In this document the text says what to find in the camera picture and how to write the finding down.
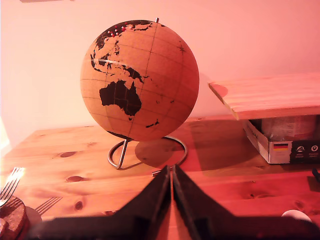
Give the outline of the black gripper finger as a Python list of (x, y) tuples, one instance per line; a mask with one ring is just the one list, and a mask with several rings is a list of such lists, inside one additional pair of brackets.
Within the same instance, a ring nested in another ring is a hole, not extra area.
[(178, 166), (172, 169), (173, 195), (193, 240), (238, 240), (236, 217), (209, 197)]
[(164, 167), (131, 201), (109, 217), (107, 240), (154, 240), (171, 202), (170, 168)]

